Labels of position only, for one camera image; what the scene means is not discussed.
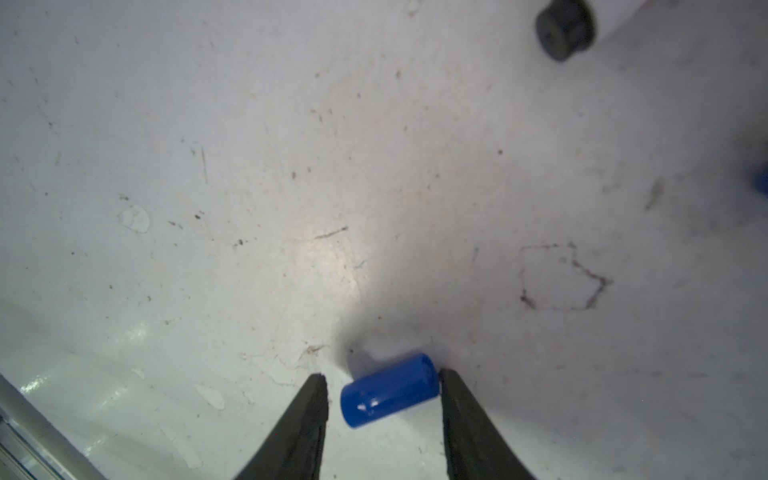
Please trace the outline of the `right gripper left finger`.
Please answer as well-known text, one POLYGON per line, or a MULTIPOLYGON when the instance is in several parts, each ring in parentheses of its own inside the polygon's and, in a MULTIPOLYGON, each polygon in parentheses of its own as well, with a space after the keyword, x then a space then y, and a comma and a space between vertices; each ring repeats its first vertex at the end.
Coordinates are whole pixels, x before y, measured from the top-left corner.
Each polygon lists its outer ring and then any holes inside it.
POLYGON ((319 479, 328 416, 326 378, 311 374, 236 479, 319 479))

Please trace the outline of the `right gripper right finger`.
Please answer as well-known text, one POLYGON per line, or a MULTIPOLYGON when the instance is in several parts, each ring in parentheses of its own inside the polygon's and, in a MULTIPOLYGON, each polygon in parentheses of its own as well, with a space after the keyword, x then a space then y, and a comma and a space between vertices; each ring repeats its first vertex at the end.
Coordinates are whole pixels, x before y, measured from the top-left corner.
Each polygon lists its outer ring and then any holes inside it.
POLYGON ((448 478, 533 480, 458 372, 439 379, 448 478))

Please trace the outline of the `white marker pen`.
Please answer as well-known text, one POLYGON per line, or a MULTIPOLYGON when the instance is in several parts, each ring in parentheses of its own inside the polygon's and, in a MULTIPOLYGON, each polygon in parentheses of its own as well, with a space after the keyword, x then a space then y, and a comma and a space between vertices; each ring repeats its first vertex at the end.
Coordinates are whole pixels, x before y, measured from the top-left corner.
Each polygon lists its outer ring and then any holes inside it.
POLYGON ((535 19, 545 53, 564 62, 605 39, 633 17, 645 0, 552 0, 535 19))
POLYGON ((762 166, 754 175, 753 188, 761 195, 768 196, 768 166, 762 166))

